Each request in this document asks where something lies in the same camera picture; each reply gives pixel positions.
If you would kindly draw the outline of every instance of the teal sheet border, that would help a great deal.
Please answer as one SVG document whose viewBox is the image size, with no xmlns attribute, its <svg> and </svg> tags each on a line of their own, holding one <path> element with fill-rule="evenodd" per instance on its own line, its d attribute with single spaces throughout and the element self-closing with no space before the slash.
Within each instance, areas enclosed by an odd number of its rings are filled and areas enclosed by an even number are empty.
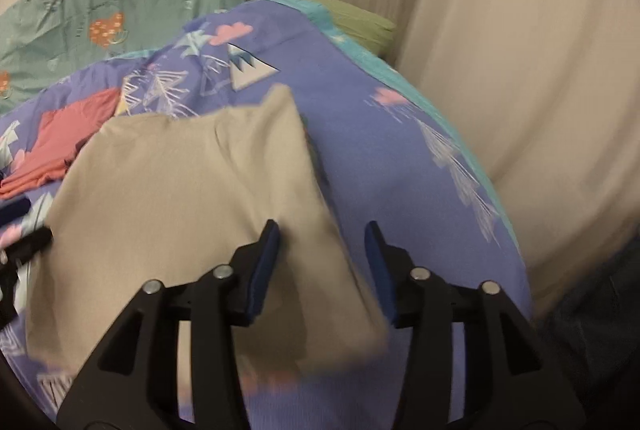
<svg viewBox="0 0 640 430">
<path fill-rule="evenodd" d="M 513 226 L 507 217 L 504 207 L 500 203 L 500 199 L 498 198 L 498 194 L 496 193 L 491 180 L 484 173 L 482 166 L 473 153 L 471 153 L 471 151 L 466 147 L 460 138 L 458 131 L 455 130 L 455 128 L 440 114 L 440 112 L 427 98 L 420 94 L 418 89 L 413 87 L 398 71 L 391 68 L 391 66 L 386 62 L 364 49 L 356 41 L 346 35 L 346 33 L 336 28 L 331 19 L 331 15 L 329 14 L 329 10 L 322 6 L 322 4 L 305 0 L 267 1 L 283 4 L 284 6 L 288 6 L 289 8 L 293 8 L 305 14 L 306 18 L 309 19 L 322 33 L 324 33 L 336 48 L 340 49 L 340 51 L 347 55 L 354 64 L 359 66 L 376 80 L 379 80 L 386 86 L 391 87 L 391 89 L 398 91 L 407 100 L 433 118 L 433 120 L 435 120 L 436 123 L 447 134 L 449 134 L 460 148 L 460 152 L 465 158 L 466 164 L 476 175 L 476 178 L 478 178 L 482 187 L 486 190 L 489 199 L 500 214 L 502 222 L 504 222 L 504 225 L 507 227 L 514 244 L 518 247 L 518 240 L 516 239 L 516 234 L 513 231 Z"/>
</svg>

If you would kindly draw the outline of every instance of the green pillow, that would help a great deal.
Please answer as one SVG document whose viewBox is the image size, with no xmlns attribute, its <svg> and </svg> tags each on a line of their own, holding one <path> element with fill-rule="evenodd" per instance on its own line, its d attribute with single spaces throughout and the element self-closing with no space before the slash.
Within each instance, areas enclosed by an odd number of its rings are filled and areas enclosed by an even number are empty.
<svg viewBox="0 0 640 430">
<path fill-rule="evenodd" d="M 390 20 L 338 0 L 308 0 L 323 4 L 334 24 L 374 55 L 383 57 L 391 47 L 396 25 Z"/>
</svg>

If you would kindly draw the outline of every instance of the pink print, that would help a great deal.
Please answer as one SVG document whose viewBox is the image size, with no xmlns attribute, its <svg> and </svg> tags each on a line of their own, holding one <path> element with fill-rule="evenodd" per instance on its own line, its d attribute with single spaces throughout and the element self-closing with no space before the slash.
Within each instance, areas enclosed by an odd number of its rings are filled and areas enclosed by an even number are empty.
<svg viewBox="0 0 640 430">
<path fill-rule="evenodd" d="M 378 87 L 373 99 L 382 106 L 403 105 L 409 103 L 400 93 L 386 87 Z"/>
<path fill-rule="evenodd" d="M 209 43 L 212 46 L 220 46 L 220 44 L 229 42 L 230 40 L 238 38 L 239 36 L 247 35 L 253 30 L 253 26 L 249 26 L 248 24 L 244 24 L 243 22 L 236 22 L 232 26 L 223 24 L 222 26 L 218 26 L 218 28 L 216 29 L 216 35 L 209 40 Z"/>
<path fill-rule="evenodd" d="M 26 153 L 24 152 L 23 149 L 20 149 L 18 152 L 15 153 L 14 160 L 11 162 L 11 166 L 9 167 L 9 169 L 11 170 L 11 173 L 18 170 L 20 168 L 20 165 L 24 163 L 25 155 Z"/>
<path fill-rule="evenodd" d="M 9 225 L 9 227 L 0 235 L 0 248 L 6 248 L 20 239 L 22 228 L 20 225 Z"/>
</svg>

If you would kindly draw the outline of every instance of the pink cloud print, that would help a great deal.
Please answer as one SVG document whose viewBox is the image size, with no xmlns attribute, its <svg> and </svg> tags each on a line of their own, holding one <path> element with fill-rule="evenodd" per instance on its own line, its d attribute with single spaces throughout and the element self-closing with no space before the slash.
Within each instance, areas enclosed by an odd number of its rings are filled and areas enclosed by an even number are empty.
<svg viewBox="0 0 640 430">
<path fill-rule="evenodd" d="M 228 24 L 223 24 L 222 26 L 218 26 L 216 30 L 216 35 L 209 39 L 209 43 L 212 46 L 220 46 L 220 44 L 224 44 L 225 42 L 229 42 L 239 36 L 247 35 L 254 30 L 253 26 L 249 26 L 243 22 L 236 22 L 232 26 Z"/>
</svg>

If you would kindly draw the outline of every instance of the red cloth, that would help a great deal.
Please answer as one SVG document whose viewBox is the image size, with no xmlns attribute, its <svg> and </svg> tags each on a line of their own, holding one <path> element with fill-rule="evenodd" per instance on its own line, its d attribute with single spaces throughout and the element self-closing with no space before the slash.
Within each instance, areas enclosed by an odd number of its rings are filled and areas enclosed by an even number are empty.
<svg viewBox="0 0 640 430">
<path fill-rule="evenodd" d="M 38 139 L 15 171 L 0 182 L 0 198 L 8 199 L 62 179 L 82 143 L 113 116 L 120 89 L 111 88 L 58 109 L 43 113 Z"/>
</svg>

